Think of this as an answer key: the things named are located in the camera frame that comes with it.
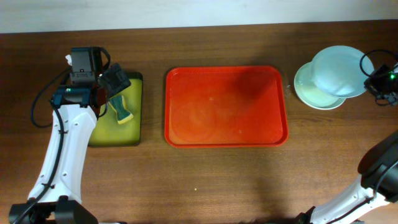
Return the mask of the light blue plate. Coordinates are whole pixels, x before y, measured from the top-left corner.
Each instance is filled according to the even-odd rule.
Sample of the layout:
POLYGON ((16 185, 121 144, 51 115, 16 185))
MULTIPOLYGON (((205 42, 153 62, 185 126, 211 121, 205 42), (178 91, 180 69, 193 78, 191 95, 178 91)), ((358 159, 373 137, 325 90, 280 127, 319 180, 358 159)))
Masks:
POLYGON ((328 95, 352 98, 366 89, 366 74, 374 71, 369 57, 353 47, 336 45, 317 53, 311 61, 312 82, 328 95))

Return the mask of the green and yellow sponge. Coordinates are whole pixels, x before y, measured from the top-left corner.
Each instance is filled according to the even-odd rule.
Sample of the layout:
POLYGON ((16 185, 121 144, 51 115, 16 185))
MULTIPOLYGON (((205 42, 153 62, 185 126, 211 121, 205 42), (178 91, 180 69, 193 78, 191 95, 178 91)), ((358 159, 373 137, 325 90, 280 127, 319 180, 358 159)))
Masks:
POLYGON ((109 100, 109 105, 116 113, 118 124, 124 124, 133 119, 134 115, 127 109, 125 98, 122 95, 112 97, 109 100))

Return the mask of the white plate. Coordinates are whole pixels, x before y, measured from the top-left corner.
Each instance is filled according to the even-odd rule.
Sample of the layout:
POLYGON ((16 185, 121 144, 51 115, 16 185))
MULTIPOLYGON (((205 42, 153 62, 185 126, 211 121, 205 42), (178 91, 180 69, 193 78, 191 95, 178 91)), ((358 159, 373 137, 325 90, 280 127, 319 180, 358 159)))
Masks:
POLYGON ((317 110, 332 110, 341 106, 346 99, 331 96, 318 89, 311 80, 312 63, 302 65, 294 77, 294 89, 298 98, 307 106, 317 110))

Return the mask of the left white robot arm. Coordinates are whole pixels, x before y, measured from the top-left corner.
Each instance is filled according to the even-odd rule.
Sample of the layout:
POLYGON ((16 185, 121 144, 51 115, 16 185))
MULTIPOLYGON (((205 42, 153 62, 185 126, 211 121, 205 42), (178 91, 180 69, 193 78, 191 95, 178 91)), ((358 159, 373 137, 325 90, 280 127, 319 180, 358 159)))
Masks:
POLYGON ((120 65, 103 62, 103 47, 75 47, 67 55, 69 67, 49 103, 52 133, 40 175, 27 202, 14 204, 9 222, 97 223, 81 204, 81 177, 86 150, 111 97, 130 86, 120 65))

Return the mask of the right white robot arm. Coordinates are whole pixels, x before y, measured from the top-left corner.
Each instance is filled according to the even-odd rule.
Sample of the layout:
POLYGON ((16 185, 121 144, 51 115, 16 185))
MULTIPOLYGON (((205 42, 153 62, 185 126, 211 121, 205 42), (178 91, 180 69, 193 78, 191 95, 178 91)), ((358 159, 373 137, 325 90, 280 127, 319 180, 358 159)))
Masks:
POLYGON ((371 210, 397 202, 397 133, 372 147, 361 159, 359 176, 323 205, 300 213, 295 223, 360 223, 371 210))

